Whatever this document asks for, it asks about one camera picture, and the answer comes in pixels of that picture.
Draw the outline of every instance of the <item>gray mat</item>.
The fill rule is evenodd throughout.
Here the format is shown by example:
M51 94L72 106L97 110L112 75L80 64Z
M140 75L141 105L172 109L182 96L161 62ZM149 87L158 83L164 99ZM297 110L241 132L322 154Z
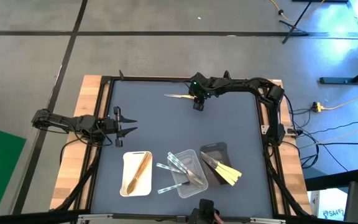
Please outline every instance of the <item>gray mat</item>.
M203 112L192 108L188 99L164 96L165 93L186 94L183 83L116 82L113 106L122 114L138 120L122 127L139 127L124 139L124 147L104 147L99 164L92 213L131 213L150 215L189 215L199 200L215 202L225 217L272 217L262 143L258 128L255 98L250 93L226 93L206 100ZM174 184L169 170L155 166L167 163L167 153L194 149L225 142L230 162L242 172L233 187L209 188L182 199L177 190L159 195L158 189ZM153 154L152 191L143 197L122 197L122 156L125 152L150 151Z

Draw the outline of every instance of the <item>clear plastic container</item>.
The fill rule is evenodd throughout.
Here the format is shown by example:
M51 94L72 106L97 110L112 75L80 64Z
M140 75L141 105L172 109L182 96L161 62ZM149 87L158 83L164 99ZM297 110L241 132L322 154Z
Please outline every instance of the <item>clear plastic container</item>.
M183 152L179 152L178 154L175 154L176 158L179 159L180 162L183 163L189 169L192 171L192 173L196 174L198 177L200 177L203 186L198 187L192 183L188 185L182 185L178 187L178 194L181 198L188 198L190 196L193 196L195 194L198 194L200 192L203 192L208 188L208 181L205 178L204 172L201 168L200 161L197 158L196 152L192 149L188 149ZM176 167L173 165L170 161L168 161L169 166ZM189 181L186 174L179 174L177 172L172 172L173 180L175 181L175 184L180 184Z

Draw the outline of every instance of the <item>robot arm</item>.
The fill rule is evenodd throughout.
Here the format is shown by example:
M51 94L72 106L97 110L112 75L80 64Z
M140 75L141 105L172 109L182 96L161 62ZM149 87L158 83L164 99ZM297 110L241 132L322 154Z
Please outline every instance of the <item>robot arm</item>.
M198 111L204 110L204 102L211 96L218 97L234 91L245 91L255 95L257 101L267 108L268 142L272 146L281 144L285 130L284 125L280 123L280 104L284 96L284 90L280 86L264 78L232 80L228 71L225 71L223 78L205 78L201 73L197 73L190 81L189 94L195 97L193 109ZM260 88L265 89L266 94L260 93Z
M68 118L42 109L35 113L31 123L33 127L38 129L47 129L53 126L62 129L64 133L72 131L81 139L94 145L102 144L107 134L116 134L116 147L122 147L122 138L137 128L121 129L121 123L134 123L136 121L123 117L118 106L114 107L114 114L116 119L97 118L93 115Z

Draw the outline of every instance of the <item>concrete floor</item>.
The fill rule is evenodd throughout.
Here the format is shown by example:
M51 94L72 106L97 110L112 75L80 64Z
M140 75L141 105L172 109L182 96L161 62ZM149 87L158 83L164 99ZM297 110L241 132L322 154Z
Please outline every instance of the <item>concrete floor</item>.
M294 18L305 3L277 0L288 17ZM0 30L72 30L80 0L0 1ZM192 30L283 32L288 28L269 0L259 1L89 1L80 30ZM298 27L310 32L358 32L354 12L345 4L324 3ZM47 105L69 37L0 37L0 130L34 140L30 120ZM83 75L221 76L229 70L236 78L282 79L294 109L313 101L334 106L358 96L358 86L323 86L321 76L353 77L358 74L358 40L281 37L77 37L70 57L55 113L71 116ZM297 116L298 124L307 120ZM334 111L312 114L309 131L358 121L358 101ZM357 128L355 124L329 133L319 140ZM23 212L49 208L58 173L58 157L66 136L48 133L30 186ZM343 141L358 142L358 133ZM304 146L310 141L299 138ZM347 169L358 169L358 146L329 146ZM313 147L301 150L312 154ZM21 157L18 167L27 158ZM305 177L342 172L322 149L317 164ZM12 179L22 176L20 169ZM16 191L8 186L0 206L6 213Z

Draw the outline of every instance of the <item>wooden platform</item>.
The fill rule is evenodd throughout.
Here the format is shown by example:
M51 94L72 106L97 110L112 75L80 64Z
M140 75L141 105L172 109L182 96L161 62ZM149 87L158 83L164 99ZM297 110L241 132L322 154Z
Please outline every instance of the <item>wooden platform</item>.
M101 77L101 75L84 76L74 116L94 113L96 99L98 98ZM273 80L273 82L277 85L283 85L281 80ZM106 104L106 96L108 94L107 91L108 88L105 87L102 96L99 116L102 116L102 113L104 111L104 107ZM262 112L264 116L264 123L268 124L267 111L264 105L262 105ZM281 122L285 126L291 125L288 105L285 100L283 100L281 104ZM72 141L74 139L74 134L69 134L67 141ZM291 137L284 137L284 141L296 145L295 139ZM80 178L81 168L85 157L85 148L86 146L81 142L74 142L66 147L65 152L63 154L62 164L58 173L50 208L58 207L74 189L76 183ZM282 143L279 147L279 150L285 178L285 185L287 186L288 190L291 192L295 200L302 206L302 208L306 212L311 214L311 208L306 192L306 185L305 180L303 178L303 172L299 161L298 151L296 150L296 148L286 143ZM272 157L272 162L273 165L275 165L274 157ZM280 214L284 214L282 196L280 193L280 189L277 187L277 185L275 185L275 192L278 211ZM80 208L85 208L87 193L88 184L84 187Z

